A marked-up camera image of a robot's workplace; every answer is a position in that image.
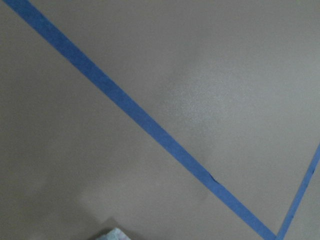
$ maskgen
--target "small light-colored object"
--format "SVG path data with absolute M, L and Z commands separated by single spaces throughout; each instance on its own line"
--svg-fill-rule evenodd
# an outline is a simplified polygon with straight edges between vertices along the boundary
M 115 228 L 106 235 L 102 235 L 95 240 L 131 240 L 119 228 Z

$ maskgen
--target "gray floor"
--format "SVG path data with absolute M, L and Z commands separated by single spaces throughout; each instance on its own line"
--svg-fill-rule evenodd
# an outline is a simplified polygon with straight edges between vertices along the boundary
M 320 2 L 31 1 L 276 233 L 320 141 Z M 0 1 L 1 235 L 260 237 Z M 286 240 L 320 239 L 320 169 Z

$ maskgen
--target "blue line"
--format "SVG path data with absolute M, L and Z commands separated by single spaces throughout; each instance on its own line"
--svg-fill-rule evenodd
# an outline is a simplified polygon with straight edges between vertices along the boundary
M 218 183 L 197 160 L 32 6 L 31 3 L 27 0 L 4 1 L 264 240 L 275 239 L 275 234 L 224 186 Z
M 304 175 L 304 178 L 301 182 L 301 185 L 300 185 L 300 187 L 299 187 L 299 189 L 298 189 L 298 191 L 292 201 L 292 204 L 291 204 L 291 206 L 290 206 L 290 208 L 289 208 L 289 210 L 283 220 L 283 223 L 280 227 L 280 230 L 276 236 L 276 240 L 283 240 L 284 239 L 284 237 L 290 227 L 290 224 L 291 224 L 291 222 L 297 212 L 299 204 L 300 204 L 300 202 L 301 202 L 301 200 L 307 190 L 307 187 L 310 183 L 310 180 L 316 170 L 316 167 L 318 165 L 319 160 L 320 160 L 320 144 L 315 151 L 313 159 L 312 159 L 312 161 L 311 161 L 311 163 L 310 163 L 310 165 Z

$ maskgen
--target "gray surface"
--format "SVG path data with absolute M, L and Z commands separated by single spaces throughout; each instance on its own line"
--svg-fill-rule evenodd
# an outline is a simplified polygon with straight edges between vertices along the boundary
M 320 140 L 318 1 L 31 2 L 278 231 Z M 0 23 L 5 238 L 259 239 L 3 2 Z M 319 177 L 286 239 L 319 239 Z

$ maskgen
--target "blue painter's tape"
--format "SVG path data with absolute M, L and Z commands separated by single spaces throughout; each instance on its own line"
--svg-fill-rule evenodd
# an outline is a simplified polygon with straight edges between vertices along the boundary
M 304 178 L 301 182 L 301 185 L 292 201 L 292 204 L 283 220 L 283 223 L 280 227 L 280 230 L 276 236 L 276 240 L 283 240 L 289 227 L 290 227 L 290 224 L 292 222 L 292 220 L 294 219 L 294 216 L 297 212 L 297 209 L 299 207 L 299 204 L 307 190 L 307 187 L 310 183 L 310 180 L 316 170 L 316 167 L 319 163 L 319 160 L 320 160 L 320 144 L 319 146 L 317 147 L 316 151 L 315 151 L 315 154 L 313 156 L 313 159 L 304 175 Z
M 57 51 L 68 59 L 81 73 L 104 92 L 115 104 L 128 114 L 141 128 L 162 145 L 176 160 L 188 169 L 224 204 L 256 231 L 264 240 L 274 240 L 273 234 L 224 186 L 156 123 L 136 102 L 102 72 L 62 32 L 46 19 L 27 0 L 4 0 L 31 27 L 44 37 Z

